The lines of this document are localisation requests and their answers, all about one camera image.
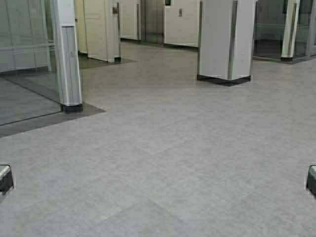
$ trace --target black baseboard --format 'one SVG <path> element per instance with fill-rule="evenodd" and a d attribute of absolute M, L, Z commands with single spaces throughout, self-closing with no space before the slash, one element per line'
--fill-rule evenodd
<path fill-rule="evenodd" d="M 194 46 L 169 44 L 169 43 L 164 43 L 163 46 L 167 48 L 186 49 L 193 52 L 198 52 L 198 47 L 194 47 Z"/>
<path fill-rule="evenodd" d="M 78 51 L 78 55 L 88 56 L 88 54 L 87 54 L 87 53 L 82 53 L 82 52 L 80 52 L 80 51 Z"/>
<path fill-rule="evenodd" d="M 283 58 L 281 57 L 281 62 L 292 62 L 293 58 Z"/>
<path fill-rule="evenodd" d="M 127 38 L 120 38 L 122 42 L 133 42 L 133 43 L 141 43 L 141 40 L 138 39 L 127 39 Z"/>
<path fill-rule="evenodd" d="M 213 83 L 213 84 L 217 84 L 217 85 L 234 86 L 234 85 L 239 85 L 239 84 L 251 81 L 251 76 L 238 78 L 238 79 L 235 79 L 235 80 L 226 80 L 226 79 L 220 79 L 220 78 L 213 78 L 213 77 L 207 77 L 207 76 L 198 75 L 197 79 L 198 80 L 202 80 L 202 81 L 207 81 L 207 82 L 210 82 L 210 83 Z"/>
<path fill-rule="evenodd" d="M 83 105 L 75 105 L 75 106 L 66 106 L 61 105 L 61 110 L 66 113 L 75 113 L 75 112 L 82 112 L 83 111 Z"/>

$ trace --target glass door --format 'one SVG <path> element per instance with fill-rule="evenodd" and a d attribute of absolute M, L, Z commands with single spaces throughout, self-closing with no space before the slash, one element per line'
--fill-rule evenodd
<path fill-rule="evenodd" d="M 0 125 L 60 111 L 53 0 L 0 0 Z"/>

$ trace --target square column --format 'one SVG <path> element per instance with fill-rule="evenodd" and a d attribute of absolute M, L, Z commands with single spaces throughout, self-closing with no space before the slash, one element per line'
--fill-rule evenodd
<path fill-rule="evenodd" d="M 251 80 L 257 0 L 202 0 L 197 79 L 232 86 Z"/>

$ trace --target metal door frame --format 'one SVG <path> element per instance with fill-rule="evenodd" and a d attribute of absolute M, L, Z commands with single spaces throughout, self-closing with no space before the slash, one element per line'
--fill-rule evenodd
<path fill-rule="evenodd" d="M 316 55 L 316 0 L 313 2 L 306 55 Z"/>

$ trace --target white pillar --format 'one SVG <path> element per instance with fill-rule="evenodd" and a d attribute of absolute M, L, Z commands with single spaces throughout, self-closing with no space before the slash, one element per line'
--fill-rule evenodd
<path fill-rule="evenodd" d="M 256 1 L 201 1 L 198 79 L 228 86 L 251 80 Z"/>
<path fill-rule="evenodd" d="M 285 61 L 292 60 L 294 56 L 299 9 L 300 0 L 288 0 L 281 56 Z"/>
<path fill-rule="evenodd" d="M 74 1 L 52 1 L 52 10 L 60 103 L 67 112 L 82 110 Z"/>

